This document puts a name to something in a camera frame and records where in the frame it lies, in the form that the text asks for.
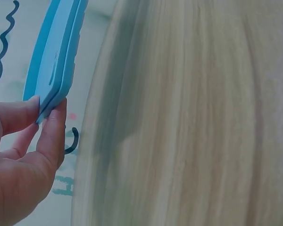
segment pink mark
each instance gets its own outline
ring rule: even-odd
[[[75,113],[70,113],[69,116],[68,116],[68,118],[69,118],[70,120],[76,120],[77,116],[76,116]]]

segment blue case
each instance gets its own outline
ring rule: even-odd
[[[38,124],[67,96],[88,0],[52,0],[29,65],[23,100],[40,96]]]

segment wavy line drawing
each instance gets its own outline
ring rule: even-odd
[[[79,143],[79,131],[77,131],[76,127],[73,127],[72,132],[74,134],[75,139],[74,139],[74,142],[72,143],[72,145],[69,148],[65,149],[65,154],[72,153],[76,149],[76,147]]]
[[[11,11],[7,16],[6,16],[6,19],[10,22],[10,26],[9,28],[3,32],[1,35],[0,35],[0,40],[3,44],[3,49],[0,53],[0,79],[2,77],[2,73],[3,73],[3,65],[2,65],[2,62],[1,62],[1,59],[5,56],[7,50],[8,50],[8,41],[6,39],[6,36],[8,35],[8,33],[14,28],[15,26],[15,20],[13,18],[13,15],[18,11],[19,9],[19,6],[20,6],[20,3],[15,0],[14,1],[14,4],[15,4],[15,8],[13,11]]]

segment blue plastic object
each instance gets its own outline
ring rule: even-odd
[[[29,65],[23,100],[40,96],[38,124],[67,96],[88,0],[52,0]]]

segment skin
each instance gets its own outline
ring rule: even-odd
[[[64,160],[66,99],[42,123],[35,152],[26,153],[39,126],[39,98],[0,103],[0,140],[20,131],[12,147],[0,152],[0,226],[27,217],[48,195]]]

